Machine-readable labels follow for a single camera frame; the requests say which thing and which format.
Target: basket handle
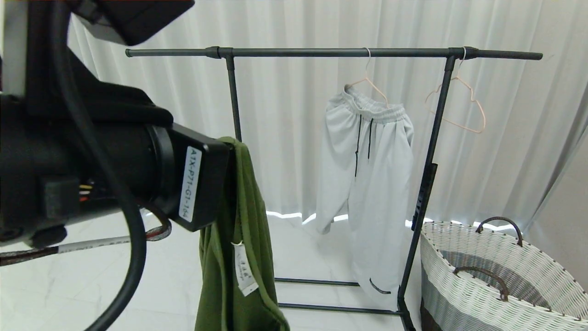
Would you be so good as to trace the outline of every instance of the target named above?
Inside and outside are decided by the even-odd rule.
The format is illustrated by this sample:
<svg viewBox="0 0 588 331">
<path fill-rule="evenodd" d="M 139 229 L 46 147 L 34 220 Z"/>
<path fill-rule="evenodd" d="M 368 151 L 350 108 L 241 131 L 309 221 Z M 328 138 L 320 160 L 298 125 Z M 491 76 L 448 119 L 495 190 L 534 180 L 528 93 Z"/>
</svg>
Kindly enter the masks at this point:
<svg viewBox="0 0 588 331">
<path fill-rule="evenodd" d="M 516 235 L 519 237 L 519 240 L 517 241 L 517 245 L 519 245 L 520 247 L 523 247 L 523 234 L 520 232 L 519 227 L 513 222 L 513 220 L 509 219 L 508 217 L 504 217 L 504 216 L 494 216 L 491 217 L 489 219 L 483 220 L 480 225 L 478 225 L 478 228 L 476 230 L 477 233 L 482 233 L 483 225 L 490 222 L 490 221 L 494 221 L 494 220 L 503 220 L 503 221 L 507 221 L 508 223 L 510 223 L 510 225 L 512 225 L 514 227 L 514 230 L 516 231 Z"/>
<path fill-rule="evenodd" d="M 500 284 L 500 287 L 502 287 L 502 289 L 499 289 L 500 301 L 504 301 L 504 302 L 509 301 L 510 292 L 509 292 L 509 289 L 506 287 L 506 282 L 502 278 L 498 277 L 497 275 L 495 275 L 494 273 L 492 273 L 486 269 L 482 269 L 482 268 L 478 268 L 478 267 L 455 267 L 453 274 L 457 275 L 458 272 L 466 272 L 466 271 L 481 272 L 485 275 L 488 275 L 488 276 L 496 279 L 496 281 L 498 281 L 498 283 Z"/>
</svg>

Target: marble floor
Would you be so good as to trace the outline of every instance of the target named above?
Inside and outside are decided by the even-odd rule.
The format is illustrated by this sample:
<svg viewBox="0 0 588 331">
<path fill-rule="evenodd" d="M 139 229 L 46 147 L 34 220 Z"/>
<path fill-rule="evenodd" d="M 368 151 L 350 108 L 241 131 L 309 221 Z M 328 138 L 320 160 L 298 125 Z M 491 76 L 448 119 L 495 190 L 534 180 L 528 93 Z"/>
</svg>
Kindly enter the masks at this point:
<svg viewBox="0 0 588 331">
<path fill-rule="evenodd" d="M 326 236 L 301 225 L 300 218 L 269 216 L 276 277 L 352 280 L 349 231 L 337 222 Z M 147 226 L 156 225 L 147 217 Z M 70 226 L 67 242 L 124 236 L 120 214 Z M 26 249 L 24 245 L 1 251 Z M 80 331 L 110 303 L 129 259 L 126 245 L 101 247 L 0 269 L 0 330 Z M 412 271 L 407 304 L 419 329 L 419 256 Z M 145 272 L 113 331 L 192 331 L 201 281 L 198 233 L 175 226 L 170 237 L 148 243 Z M 376 306 L 355 287 L 277 284 L 280 302 L 350 307 Z M 293 331 L 403 330 L 398 317 L 284 309 Z"/>
</svg>

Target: laundry basket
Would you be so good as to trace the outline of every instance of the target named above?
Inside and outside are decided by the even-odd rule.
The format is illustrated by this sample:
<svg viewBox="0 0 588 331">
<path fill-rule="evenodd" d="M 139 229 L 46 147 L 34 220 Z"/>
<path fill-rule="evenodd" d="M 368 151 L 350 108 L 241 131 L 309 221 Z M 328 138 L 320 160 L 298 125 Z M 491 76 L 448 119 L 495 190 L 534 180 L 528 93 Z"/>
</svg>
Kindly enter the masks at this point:
<svg viewBox="0 0 588 331">
<path fill-rule="evenodd" d="M 518 239 L 483 230 L 492 220 L 509 222 Z M 560 264 L 523 241 L 511 220 L 491 217 L 477 228 L 425 223 L 421 239 L 423 331 L 588 327 L 586 291 Z"/>
</svg>

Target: clothes rack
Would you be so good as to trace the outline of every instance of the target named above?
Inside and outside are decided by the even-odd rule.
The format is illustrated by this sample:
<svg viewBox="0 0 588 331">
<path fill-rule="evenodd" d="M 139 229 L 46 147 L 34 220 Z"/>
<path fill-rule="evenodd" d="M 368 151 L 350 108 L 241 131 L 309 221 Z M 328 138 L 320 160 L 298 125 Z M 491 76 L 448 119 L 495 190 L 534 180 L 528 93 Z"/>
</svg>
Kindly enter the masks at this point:
<svg viewBox="0 0 588 331">
<path fill-rule="evenodd" d="M 338 307 L 338 306 L 319 306 L 313 304 L 294 304 L 294 303 L 280 303 L 281 308 L 291 309 L 310 309 L 321 310 L 328 312 L 351 312 L 351 313 L 370 313 L 381 315 L 394 315 L 402 318 L 402 323 L 405 330 L 415 330 L 415 327 L 410 318 L 410 312 L 406 306 L 405 293 L 410 277 L 410 271 L 415 259 L 417 244 L 419 242 L 420 231 L 425 219 L 425 212 L 429 204 L 429 197 L 435 180 L 435 173 L 437 164 L 433 163 L 433 155 L 435 154 L 435 147 L 437 138 L 439 136 L 439 129 L 441 127 L 441 120 L 443 117 L 443 110 L 445 109 L 445 102 L 447 100 L 447 92 L 451 83 L 452 72 L 455 67 L 457 59 L 474 59 L 474 58 L 497 58 L 497 59 L 528 59 L 540 60 L 543 54 L 536 52 L 517 52 L 517 51 L 495 51 L 477 49 L 473 47 L 450 47 L 450 48 L 370 48 L 371 57 L 410 57 L 410 58 L 445 58 L 445 68 L 443 75 L 443 82 L 439 93 L 439 101 L 437 102 L 437 111 L 435 113 L 435 120 L 431 137 L 429 140 L 429 148 L 427 149 L 427 156 L 425 159 L 425 166 L 420 182 L 419 196 L 416 202 L 415 213 L 412 218 L 413 236 L 410 242 L 410 249 L 406 259 L 406 266 L 398 291 L 397 302 L 398 310 L 390 311 L 383 309 L 365 309 L 355 307 Z M 366 48 L 231 48 L 231 47 L 207 47 L 204 49 L 127 49 L 126 55 L 128 57 L 160 57 L 160 56 L 189 56 L 189 57 L 209 57 L 215 59 L 224 58 L 229 74 L 229 88 L 230 98 L 233 111 L 233 124 L 235 126 L 235 136 L 239 141 L 242 141 L 240 117 L 239 117 L 239 103 L 237 99 L 237 87 L 235 79 L 235 57 L 368 57 L 369 52 Z M 354 286 L 359 284 L 355 282 L 339 282 L 334 280 L 315 280 L 315 279 L 292 279 L 292 278 L 276 278 L 276 282 L 282 283 L 296 283 L 296 284 L 312 284 L 312 285 L 332 285 L 332 286 Z"/>
</svg>

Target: empty hanger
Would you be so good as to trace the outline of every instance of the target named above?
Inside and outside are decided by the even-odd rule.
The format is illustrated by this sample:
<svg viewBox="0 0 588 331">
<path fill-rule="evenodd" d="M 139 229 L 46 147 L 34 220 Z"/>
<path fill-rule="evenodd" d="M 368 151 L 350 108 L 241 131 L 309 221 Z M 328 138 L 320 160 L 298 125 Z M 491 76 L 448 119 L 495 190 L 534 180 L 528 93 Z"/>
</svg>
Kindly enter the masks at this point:
<svg viewBox="0 0 588 331">
<path fill-rule="evenodd" d="M 367 47 L 364 47 L 364 48 L 367 49 L 367 54 L 369 56 L 369 58 L 367 59 L 367 63 L 366 63 L 366 76 L 364 79 L 362 79 L 360 81 L 356 81 L 353 84 L 349 84 L 349 86 L 354 86 L 354 85 L 361 83 L 363 81 L 368 82 L 374 88 L 374 90 L 376 90 L 384 98 L 384 100 L 386 100 L 386 106 L 388 106 L 389 103 L 388 103 L 388 98 L 386 98 L 386 95 L 382 91 L 380 91 L 380 89 L 378 87 L 376 87 L 375 84 L 368 78 L 368 65 L 369 65 L 369 62 L 372 60 L 372 52 L 369 50 L 369 48 L 367 48 Z"/>
<path fill-rule="evenodd" d="M 466 48 L 463 48 L 463 58 L 466 58 Z M 459 62 L 459 66 L 457 67 L 457 75 L 455 75 L 455 77 L 453 77 L 451 80 L 458 80 L 460 81 L 463 85 L 465 85 L 465 87 L 467 87 L 470 90 L 470 102 L 475 102 L 478 106 L 478 109 L 480 110 L 480 113 L 482 114 L 482 128 L 479 130 L 475 130 L 472 128 L 468 128 L 468 127 L 464 127 L 463 125 L 460 125 L 458 123 L 455 123 L 453 121 L 448 120 L 447 118 L 443 117 L 444 121 L 447 121 L 455 126 L 458 126 L 464 130 L 468 130 L 471 131 L 473 133 L 482 133 L 484 132 L 484 129 L 486 129 L 486 114 L 484 113 L 484 108 L 482 108 L 482 105 L 480 104 L 480 101 L 478 101 L 477 99 L 474 99 L 474 90 L 473 88 L 466 83 L 461 77 L 459 77 L 459 70 L 462 68 L 462 63 L 463 63 L 463 59 L 460 60 Z M 427 103 L 427 100 L 429 99 L 429 97 L 434 94 L 434 93 L 438 93 L 439 90 L 441 89 L 441 85 L 439 85 L 437 87 L 436 90 L 432 91 L 431 93 L 429 93 L 429 95 L 427 95 L 427 97 L 425 98 L 425 103 Z"/>
</svg>

